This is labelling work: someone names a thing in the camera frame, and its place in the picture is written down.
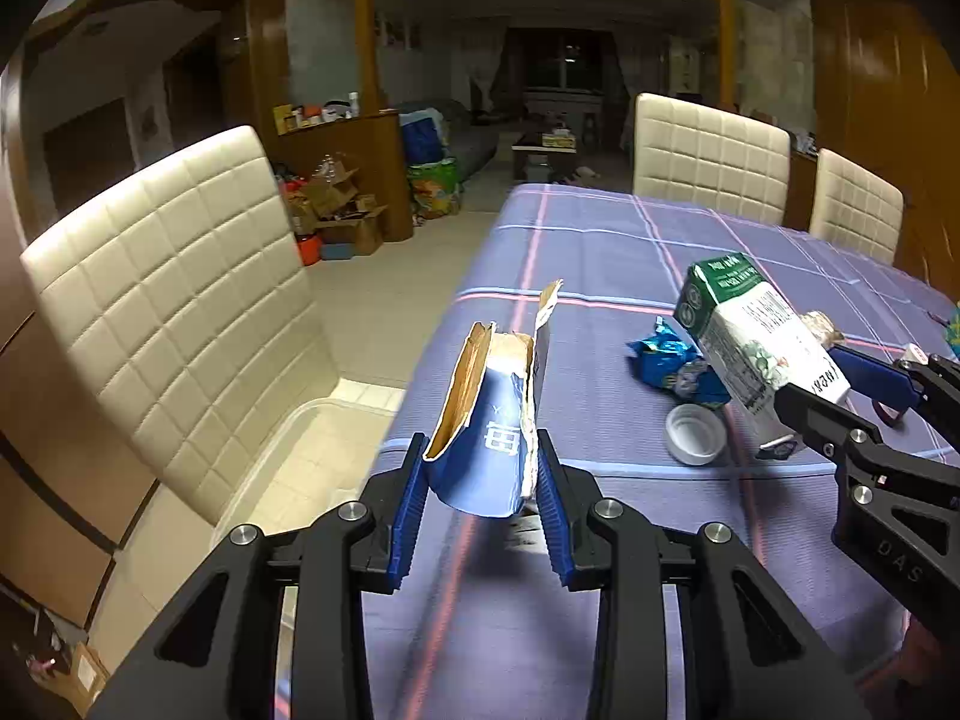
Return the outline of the wooden partition counter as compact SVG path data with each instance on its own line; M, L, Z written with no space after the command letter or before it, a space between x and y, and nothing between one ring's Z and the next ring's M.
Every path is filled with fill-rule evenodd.
M384 241L406 241L413 236L412 200L397 110L278 135L268 154L274 163L300 176L313 174L325 156L342 161L347 169L356 171L359 192L372 193L384 206Z

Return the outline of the cream quilted chair far right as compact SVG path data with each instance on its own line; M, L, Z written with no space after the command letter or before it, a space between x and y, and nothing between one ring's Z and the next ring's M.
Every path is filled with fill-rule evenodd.
M818 152L812 238L892 265L903 206L900 188L831 149Z

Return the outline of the coffee table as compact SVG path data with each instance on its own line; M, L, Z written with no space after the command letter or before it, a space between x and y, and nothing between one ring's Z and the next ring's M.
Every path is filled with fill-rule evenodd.
M518 184L566 184L578 169L576 145L547 145L542 132L521 135L511 153L512 178Z

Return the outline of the grey sofa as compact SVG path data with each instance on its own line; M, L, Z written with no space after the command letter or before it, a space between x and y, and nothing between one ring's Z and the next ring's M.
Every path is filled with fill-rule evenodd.
M408 124L423 115L436 122L441 142L459 169L462 181L470 179L493 160L498 149L498 130L493 125L474 124L470 112L452 98L407 101L397 106L400 123Z

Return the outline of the cream quilted chair left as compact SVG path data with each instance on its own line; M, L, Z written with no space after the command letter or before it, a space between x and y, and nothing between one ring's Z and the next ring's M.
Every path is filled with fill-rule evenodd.
M109 187L23 250L71 369L206 522L304 406L394 416L402 390L343 377L256 131L205 138Z

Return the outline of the purple plaid tablecloth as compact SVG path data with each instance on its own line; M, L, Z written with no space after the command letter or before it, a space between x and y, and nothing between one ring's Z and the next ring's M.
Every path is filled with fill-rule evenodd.
M903 271L800 232L624 193L526 185L511 193L421 356L393 415L370 400L306 429L293 484L335 505L398 465L438 421L470 327L529 330L540 289L562 283L551 317L539 421L565 463L602 491L679 530L727 523L791 595L854 678L895 656L907 612L833 546L833 468L811 450L748 455L727 424L713 463L675 461L664 442L669 394L633 376L630 343L669 316L686 267L724 252L758 263L799 310L820 310L857 349L893 359L947 345L947 296ZM342 479L343 463L355 468ZM542 541L503 520L430 500L412 570L393 595L363 601L371 695L381 718L579 718L589 695L599 600L563 589Z

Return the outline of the torn blue paper cup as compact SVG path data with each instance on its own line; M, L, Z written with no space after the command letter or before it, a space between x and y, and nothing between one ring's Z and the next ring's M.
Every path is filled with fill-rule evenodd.
M537 413L560 280L540 291L534 330L474 323L460 348L423 461L433 493L464 514L509 518L534 496Z

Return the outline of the green white milk carton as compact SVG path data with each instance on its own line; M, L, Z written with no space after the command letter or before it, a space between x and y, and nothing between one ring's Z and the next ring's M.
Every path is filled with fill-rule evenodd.
M758 460L784 460L800 444L776 416L776 390L793 383L832 403L850 393L814 332L742 252L690 265L674 319L727 388Z

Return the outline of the orange bucket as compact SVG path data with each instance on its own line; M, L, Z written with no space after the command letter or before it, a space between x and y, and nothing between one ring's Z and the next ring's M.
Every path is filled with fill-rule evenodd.
M311 266L322 259L322 241L319 236L298 236L296 238L302 265Z

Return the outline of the crumpled blue wrapper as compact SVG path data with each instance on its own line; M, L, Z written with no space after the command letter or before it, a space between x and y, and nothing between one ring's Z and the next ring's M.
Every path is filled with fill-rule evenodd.
M726 385L700 350L662 317L656 319L647 337L629 341L626 346L631 351L631 374L649 387L709 410L731 401Z

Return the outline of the cream quilted chair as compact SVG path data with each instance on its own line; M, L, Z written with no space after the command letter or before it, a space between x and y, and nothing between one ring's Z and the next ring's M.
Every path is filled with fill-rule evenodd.
M818 152L812 238L892 265L903 206L900 188L831 149Z
M636 98L633 192L750 221L786 213L789 135L774 125L682 99Z
M109 187L23 250L71 369L206 522L304 406L394 416L402 390L343 377L256 131L205 138Z

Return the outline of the cardboard boxes pile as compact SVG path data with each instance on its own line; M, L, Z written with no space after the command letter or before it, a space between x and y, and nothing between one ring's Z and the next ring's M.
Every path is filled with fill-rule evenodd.
M374 193L359 188L358 176L356 167L327 154L311 176L290 174L280 181L295 241L298 236L319 236L319 262L366 257L384 242L381 216L386 208Z

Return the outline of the green printed bag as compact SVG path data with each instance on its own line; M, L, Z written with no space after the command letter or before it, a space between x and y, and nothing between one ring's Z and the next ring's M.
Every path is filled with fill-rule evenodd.
M462 185L454 158L410 166L407 181L418 218L436 220L459 213Z

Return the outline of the white plastic lid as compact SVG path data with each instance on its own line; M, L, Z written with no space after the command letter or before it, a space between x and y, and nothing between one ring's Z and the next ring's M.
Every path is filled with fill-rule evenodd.
M682 403L665 417L664 444L669 455L682 465L709 465L726 449L727 431L713 411L696 403Z

